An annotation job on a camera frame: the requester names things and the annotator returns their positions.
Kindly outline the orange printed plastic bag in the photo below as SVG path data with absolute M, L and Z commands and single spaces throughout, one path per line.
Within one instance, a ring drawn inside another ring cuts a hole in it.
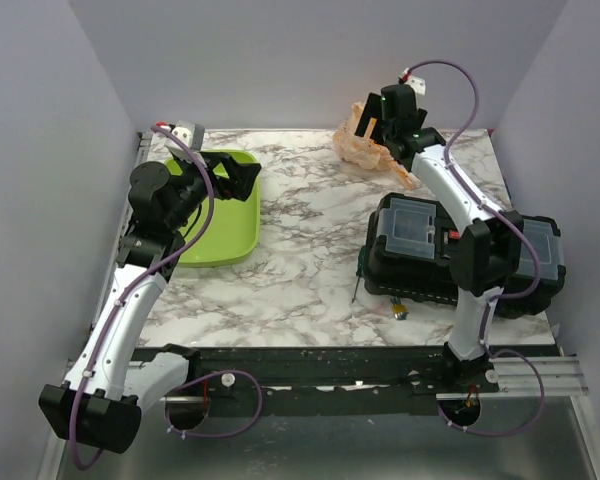
M 420 182 L 391 157 L 386 147 L 354 134 L 363 107 L 362 102 L 354 103 L 349 117 L 333 134 L 336 154 L 365 170 L 391 171 L 408 190 L 419 188 Z

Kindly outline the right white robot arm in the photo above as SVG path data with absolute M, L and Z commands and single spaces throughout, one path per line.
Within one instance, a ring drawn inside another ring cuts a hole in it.
M 452 158 L 450 142 L 425 126 L 426 115 L 410 85 L 389 85 L 368 95 L 355 133 L 386 147 L 421 180 L 460 235 L 450 259 L 450 274 L 458 287 L 456 320 L 439 370 L 442 384 L 460 392 L 474 383 L 487 361 L 486 330 L 526 239 L 521 215 L 503 211 L 481 192 Z

